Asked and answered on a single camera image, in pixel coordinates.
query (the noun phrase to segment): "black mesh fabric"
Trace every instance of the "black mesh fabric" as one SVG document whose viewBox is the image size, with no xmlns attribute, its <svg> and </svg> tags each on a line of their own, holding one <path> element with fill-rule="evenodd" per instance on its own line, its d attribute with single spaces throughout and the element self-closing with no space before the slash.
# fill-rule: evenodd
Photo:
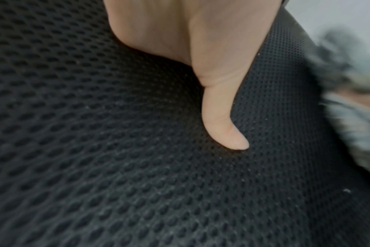
<svg viewBox="0 0 370 247">
<path fill-rule="evenodd" d="M 281 10 L 207 135 L 192 70 L 119 45 L 99 0 L 0 0 L 0 247 L 361 247 L 370 176 Z"/>
</svg>

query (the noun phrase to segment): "textured black surface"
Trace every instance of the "textured black surface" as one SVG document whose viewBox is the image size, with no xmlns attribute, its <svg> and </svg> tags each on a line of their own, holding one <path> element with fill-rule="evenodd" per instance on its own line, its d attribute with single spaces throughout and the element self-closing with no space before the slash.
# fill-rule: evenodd
<svg viewBox="0 0 370 247">
<path fill-rule="evenodd" d="M 99 0 L 0 0 L 0 247 L 361 247 L 370 176 L 282 10 L 211 140 L 192 70 L 119 46 Z"/>
</svg>

